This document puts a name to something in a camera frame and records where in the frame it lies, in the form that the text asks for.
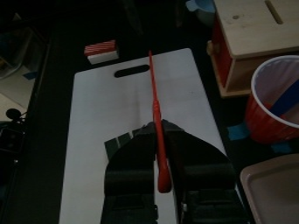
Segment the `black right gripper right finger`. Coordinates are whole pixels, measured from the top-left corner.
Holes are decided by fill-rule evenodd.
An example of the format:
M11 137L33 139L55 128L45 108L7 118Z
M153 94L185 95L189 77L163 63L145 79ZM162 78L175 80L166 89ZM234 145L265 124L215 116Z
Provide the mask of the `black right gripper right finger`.
M229 157L163 120L179 224L249 224Z

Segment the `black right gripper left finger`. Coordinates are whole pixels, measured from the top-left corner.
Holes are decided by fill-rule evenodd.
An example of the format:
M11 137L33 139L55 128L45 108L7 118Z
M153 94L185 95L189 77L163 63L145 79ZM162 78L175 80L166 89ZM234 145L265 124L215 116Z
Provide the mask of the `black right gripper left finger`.
M99 224L158 224L155 147L151 122L106 142L109 163Z

